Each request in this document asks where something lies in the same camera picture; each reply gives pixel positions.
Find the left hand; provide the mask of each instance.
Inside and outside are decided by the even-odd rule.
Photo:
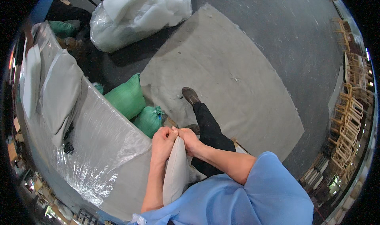
[[[164,165],[166,163],[169,159],[177,136],[177,130],[172,130],[169,127],[159,128],[152,139],[152,158],[150,160],[151,166]]]

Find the hand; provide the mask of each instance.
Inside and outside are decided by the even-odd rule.
[[[153,135],[152,139],[151,166],[164,165],[166,163],[177,136],[177,130],[171,130],[169,127],[159,128],[159,130]]]
[[[178,130],[178,136],[183,139],[185,142],[185,149],[187,155],[191,157],[197,157],[198,152],[202,150],[204,144],[199,141],[195,133],[189,128],[180,128],[172,127],[172,130]]]

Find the plastic wrap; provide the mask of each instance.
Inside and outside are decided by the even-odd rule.
[[[41,89],[61,47],[47,23],[37,24],[33,30],[41,53]],[[20,75],[21,95],[24,68]],[[145,153],[152,141],[119,114],[86,78],[81,80],[81,90],[69,136],[74,147],[71,155],[52,143],[39,103],[34,117],[24,118],[33,146],[49,169],[56,170],[84,199],[100,208],[114,187],[119,167]]]
[[[191,14],[191,0],[104,0],[92,13],[90,38],[101,51],[114,52]]]

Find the leg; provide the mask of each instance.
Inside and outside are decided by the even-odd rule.
[[[234,143],[221,133],[220,127],[204,103],[194,104],[194,113],[199,125],[200,141],[216,149],[236,152]],[[193,158],[192,165],[206,176],[223,174],[221,170],[198,158]]]
[[[89,25],[91,13],[79,7],[66,5],[60,0],[53,0],[46,19],[49,21],[79,20],[81,22],[79,29],[81,30],[84,26]]]

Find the green bag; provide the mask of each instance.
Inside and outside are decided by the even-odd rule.
[[[146,136],[152,138],[154,133],[162,127],[162,117],[164,112],[161,107],[145,107],[133,121],[133,124],[138,127]]]
[[[136,73],[104,97],[127,119],[135,117],[146,106],[140,86],[140,73]]]
[[[76,28],[71,23],[64,23],[62,21],[49,21],[49,25],[55,36],[59,38],[74,37],[76,34]]]

